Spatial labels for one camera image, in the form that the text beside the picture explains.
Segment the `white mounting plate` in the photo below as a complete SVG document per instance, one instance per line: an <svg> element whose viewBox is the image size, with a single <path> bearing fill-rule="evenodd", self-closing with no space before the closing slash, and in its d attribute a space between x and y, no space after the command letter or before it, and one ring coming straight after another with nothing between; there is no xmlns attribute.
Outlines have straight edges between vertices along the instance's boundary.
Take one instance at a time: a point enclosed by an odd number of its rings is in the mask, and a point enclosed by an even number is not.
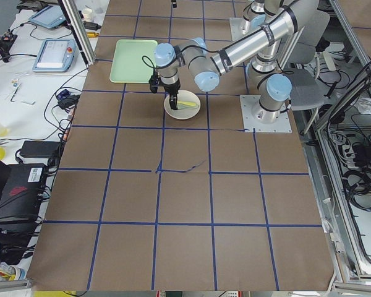
<svg viewBox="0 0 371 297"><path fill-rule="evenodd" d="M258 102L260 95L241 95L241 108L243 127L246 132L267 132L267 133L291 133L291 125L287 113L281 113L273 124L263 124L252 116L252 105Z"/></svg>
<svg viewBox="0 0 371 297"><path fill-rule="evenodd" d="M241 30L242 19L240 17L230 17L229 18L229 27L231 28L231 37L232 41L240 39L245 35L242 34Z"/></svg>

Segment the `white plate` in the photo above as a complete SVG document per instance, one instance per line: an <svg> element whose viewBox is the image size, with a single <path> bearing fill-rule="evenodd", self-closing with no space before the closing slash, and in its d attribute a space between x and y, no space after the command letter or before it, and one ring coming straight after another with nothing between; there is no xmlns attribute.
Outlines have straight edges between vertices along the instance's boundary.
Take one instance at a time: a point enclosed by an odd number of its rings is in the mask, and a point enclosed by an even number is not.
<svg viewBox="0 0 371 297"><path fill-rule="evenodd" d="M178 101L188 101L188 102L195 102L198 107L197 108L182 108L178 110L172 110L169 104L169 95L166 96L165 101L163 102L163 107L168 115L175 119L190 119L195 116L200 110L200 100L196 94L180 90L177 96Z"/></svg>

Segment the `chair seat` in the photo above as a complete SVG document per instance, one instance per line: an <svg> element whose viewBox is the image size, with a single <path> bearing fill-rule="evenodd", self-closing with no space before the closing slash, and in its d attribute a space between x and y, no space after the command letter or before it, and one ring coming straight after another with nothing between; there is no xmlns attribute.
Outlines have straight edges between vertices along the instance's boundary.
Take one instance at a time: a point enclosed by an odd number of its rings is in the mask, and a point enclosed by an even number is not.
<svg viewBox="0 0 371 297"><path fill-rule="evenodd" d="M316 80L305 69L285 69L294 74L285 74L292 83L291 108L292 110L311 110L323 105L324 93Z"/></svg>

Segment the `white label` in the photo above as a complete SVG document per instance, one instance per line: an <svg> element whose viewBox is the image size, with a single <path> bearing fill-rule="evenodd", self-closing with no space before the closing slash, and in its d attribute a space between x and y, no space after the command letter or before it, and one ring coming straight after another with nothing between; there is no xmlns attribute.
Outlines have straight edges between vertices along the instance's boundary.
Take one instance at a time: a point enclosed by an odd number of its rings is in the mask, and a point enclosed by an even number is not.
<svg viewBox="0 0 371 297"><path fill-rule="evenodd" d="M35 183L40 181L40 176L42 172L43 172L42 168L32 168L30 170L29 179L27 180L28 183Z"/></svg>

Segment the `chair backrest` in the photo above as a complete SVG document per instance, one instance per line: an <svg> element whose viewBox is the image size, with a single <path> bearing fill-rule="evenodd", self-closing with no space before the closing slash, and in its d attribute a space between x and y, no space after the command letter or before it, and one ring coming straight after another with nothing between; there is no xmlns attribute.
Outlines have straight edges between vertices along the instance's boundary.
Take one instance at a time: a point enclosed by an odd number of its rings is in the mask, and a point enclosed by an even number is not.
<svg viewBox="0 0 371 297"><path fill-rule="evenodd" d="M313 60L316 46L323 36L330 21L330 15L323 11L316 11L310 22L305 26L294 51L290 55L288 63L307 64ZM284 46L286 39L283 38L281 45Z"/></svg>

